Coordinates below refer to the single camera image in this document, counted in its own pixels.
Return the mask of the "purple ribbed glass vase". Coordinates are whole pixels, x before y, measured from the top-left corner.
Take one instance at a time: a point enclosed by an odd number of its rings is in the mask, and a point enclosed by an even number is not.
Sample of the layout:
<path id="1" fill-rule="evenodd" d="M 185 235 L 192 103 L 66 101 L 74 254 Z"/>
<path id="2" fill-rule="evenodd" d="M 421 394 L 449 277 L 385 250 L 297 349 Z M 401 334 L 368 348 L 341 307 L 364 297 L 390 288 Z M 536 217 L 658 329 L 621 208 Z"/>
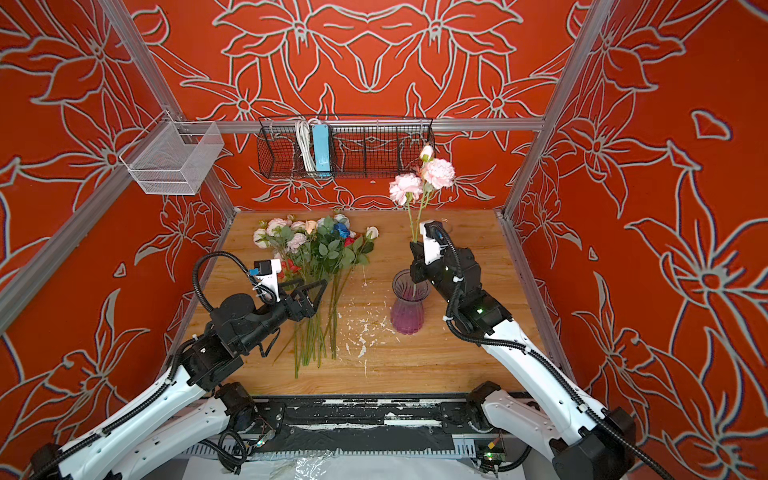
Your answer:
<path id="1" fill-rule="evenodd" d="M 419 332 L 425 322 L 424 301 L 430 293 L 430 284 L 415 283 L 410 271 L 405 269 L 393 278 L 392 290 L 396 297 L 390 312 L 392 327 L 404 335 Z"/>

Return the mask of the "white rose flower stem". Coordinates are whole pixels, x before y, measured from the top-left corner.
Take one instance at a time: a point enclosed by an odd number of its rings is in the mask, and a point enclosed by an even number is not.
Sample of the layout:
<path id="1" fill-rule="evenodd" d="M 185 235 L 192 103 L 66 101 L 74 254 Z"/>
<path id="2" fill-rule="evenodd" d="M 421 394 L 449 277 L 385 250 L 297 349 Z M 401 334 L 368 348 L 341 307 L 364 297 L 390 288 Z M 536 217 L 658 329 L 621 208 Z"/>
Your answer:
<path id="1" fill-rule="evenodd" d="M 337 270 L 340 272 L 351 271 L 358 265 L 368 265 L 370 255 L 375 248 L 375 241 L 379 237 L 376 227 L 368 227 L 364 233 L 355 233 L 343 223 L 334 225 L 334 231 L 341 241 Z"/>

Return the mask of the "pink peony flower stem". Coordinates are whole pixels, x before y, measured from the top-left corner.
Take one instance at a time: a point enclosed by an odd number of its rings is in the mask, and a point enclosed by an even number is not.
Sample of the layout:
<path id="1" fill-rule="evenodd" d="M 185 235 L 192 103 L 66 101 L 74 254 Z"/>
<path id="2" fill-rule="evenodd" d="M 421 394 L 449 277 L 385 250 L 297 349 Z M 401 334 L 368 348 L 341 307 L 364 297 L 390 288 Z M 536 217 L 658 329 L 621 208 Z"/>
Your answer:
<path id="1" fill-rule="evenodd" d="M 438 158 L 434 147 L 426 144 L 418 155 L 416 169 L 395 176 L 389 183 L 390 200 L 408 214 L 413 242 L 418 241 L 423 212 L 441 190 L 453 186 L 455 178 L 453 164 Z"/>

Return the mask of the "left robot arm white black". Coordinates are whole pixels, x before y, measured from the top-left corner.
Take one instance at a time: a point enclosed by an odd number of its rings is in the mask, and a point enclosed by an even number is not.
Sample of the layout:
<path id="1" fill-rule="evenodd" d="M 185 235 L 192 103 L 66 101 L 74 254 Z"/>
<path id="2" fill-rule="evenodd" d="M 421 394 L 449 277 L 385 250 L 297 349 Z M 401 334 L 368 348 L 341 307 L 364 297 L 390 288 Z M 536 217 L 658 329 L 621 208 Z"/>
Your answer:
<path id="1" fill-rule="evenodd" d="M 200 285 L 200 270 L 214 258 L 235 263 L 254 292 L 227 297 L 213 306 Z M 238 471 L 248 457 L 241 432 L 260 414 L 245 388 L 228 377 L 252 350 L 269 355 L 287 321 L 299 323 L 319 310 L 324 279 L 282 282 L 279 259 L 247 267 L 229 252 L 208 253 L 195 264 L 192 283 L 208 312 L 204 332 L 182 343 L 168 369 L 138 397 L 87 433 L 63 446 L 49 443 L 31 458 L 34 479 L 129 479 L 159 465 L 159 455 L 175 455 L 211 436 L 231 437 L 235 453 L 215 444 L 226 467 Z"/>

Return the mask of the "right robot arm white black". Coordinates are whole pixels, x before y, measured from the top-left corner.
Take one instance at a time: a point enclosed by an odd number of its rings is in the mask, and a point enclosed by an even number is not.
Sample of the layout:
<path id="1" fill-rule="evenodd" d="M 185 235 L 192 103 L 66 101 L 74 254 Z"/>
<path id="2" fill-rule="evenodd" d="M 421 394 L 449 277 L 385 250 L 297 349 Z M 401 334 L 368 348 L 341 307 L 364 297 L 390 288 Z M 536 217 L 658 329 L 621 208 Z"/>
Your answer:
<path id="1" fill-rule="evenodd" d="M 621 479 L 636 464 L 662 479 L 671 473 L 636 444 L 634 420 L 608 409 L 565 376 L 534 345 L 511 313 L 481 284 L 468 248 L 448 234 L 412 242 L 412 279 L 429 283 L 446 301 L 443 320 L 458 339 L 483 348 L 517 379 L 535 404 L 521 403 L 493 384 L 475 389 L 479 410 L 552 464 L 561 479 Z"/>

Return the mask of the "mixed flower bunch on table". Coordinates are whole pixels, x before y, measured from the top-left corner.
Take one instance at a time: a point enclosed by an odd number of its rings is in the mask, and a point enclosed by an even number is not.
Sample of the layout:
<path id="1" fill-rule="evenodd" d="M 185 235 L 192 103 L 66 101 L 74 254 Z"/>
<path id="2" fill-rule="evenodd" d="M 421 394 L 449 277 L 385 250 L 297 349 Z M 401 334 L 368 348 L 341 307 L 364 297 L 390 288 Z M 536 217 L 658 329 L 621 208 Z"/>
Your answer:
<path id="1" fill-rule="evenodd" d="M 257 247 L 272 251 L 280 260 L 291 259 L 300 268 L 305 282 L 328 281 L 323 296 L 327 305 L 307 325 L 301 326 L 300 369 L 312 362 L 320 366 L 324 359 L 337 357 L 338 304 L 356 268 L 346 272 L 337 270 L 341 247 L 338 234 L 334 231 L 337 223 L 343 223 L 352 230 L 350 219 L 338 213 L 318 220 L 277 217 L 261 222 L 253 233 L 253 243 Z"/>

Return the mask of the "blue flat box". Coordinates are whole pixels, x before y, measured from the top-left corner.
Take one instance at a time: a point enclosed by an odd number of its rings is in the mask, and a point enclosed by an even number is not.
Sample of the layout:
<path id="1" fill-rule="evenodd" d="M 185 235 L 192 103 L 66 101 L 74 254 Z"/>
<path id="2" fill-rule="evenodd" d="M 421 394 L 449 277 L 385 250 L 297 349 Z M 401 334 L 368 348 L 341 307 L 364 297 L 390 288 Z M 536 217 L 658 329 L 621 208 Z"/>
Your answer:
<path id="1" fill-rule="evenodd" d="M 312 138 L 316 171 L 320 177 L 328 177 L 331 175 L 330 135 L 328 126 L 325 124 L 315 124 L 312 127 Z"/>

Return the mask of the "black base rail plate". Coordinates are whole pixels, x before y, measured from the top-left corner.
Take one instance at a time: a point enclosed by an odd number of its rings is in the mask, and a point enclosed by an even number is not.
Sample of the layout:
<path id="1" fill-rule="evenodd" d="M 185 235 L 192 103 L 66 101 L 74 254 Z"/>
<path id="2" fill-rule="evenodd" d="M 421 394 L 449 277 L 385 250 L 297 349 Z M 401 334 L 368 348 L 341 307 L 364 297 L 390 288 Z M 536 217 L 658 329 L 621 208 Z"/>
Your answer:
<path id="1" fill-rule="evenodd" d="M 257 396 L 251 460 L 393 455 L 512 460 L 523 443 L 470 418 L 465 393 Z"/>

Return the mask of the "white mesh wall basket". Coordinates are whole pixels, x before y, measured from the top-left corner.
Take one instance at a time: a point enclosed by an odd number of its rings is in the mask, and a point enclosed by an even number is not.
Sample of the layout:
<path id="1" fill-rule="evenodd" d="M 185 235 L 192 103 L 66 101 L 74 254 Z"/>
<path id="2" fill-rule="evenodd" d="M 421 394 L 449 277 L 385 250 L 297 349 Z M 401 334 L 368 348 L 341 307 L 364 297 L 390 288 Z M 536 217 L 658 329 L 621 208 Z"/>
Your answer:
<path id="1" fill-rule="evenodd" d="M 184 133 L 179 127 L 172 121 L 159 123 L 120 158 L 145 194 L 197 194 L 224 148 L 216 123 L 204 122 L 201 133 Z"/>

